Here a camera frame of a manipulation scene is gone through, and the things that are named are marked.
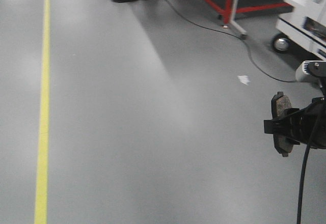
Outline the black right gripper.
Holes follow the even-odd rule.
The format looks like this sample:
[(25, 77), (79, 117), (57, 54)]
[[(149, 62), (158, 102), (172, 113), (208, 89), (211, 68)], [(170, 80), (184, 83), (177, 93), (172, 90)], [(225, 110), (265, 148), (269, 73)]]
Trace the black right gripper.
[[(306, 108), (293, 107), (286, 116), (286, 122), (288, 122), (289, 126), (286, 137), (293, 146), (308, 143), (323, 102), (324, 100), (321, 97), (314, 98)], [(264, 133), (272, 135), (272, 119), (265, 120), (263, 126)]]

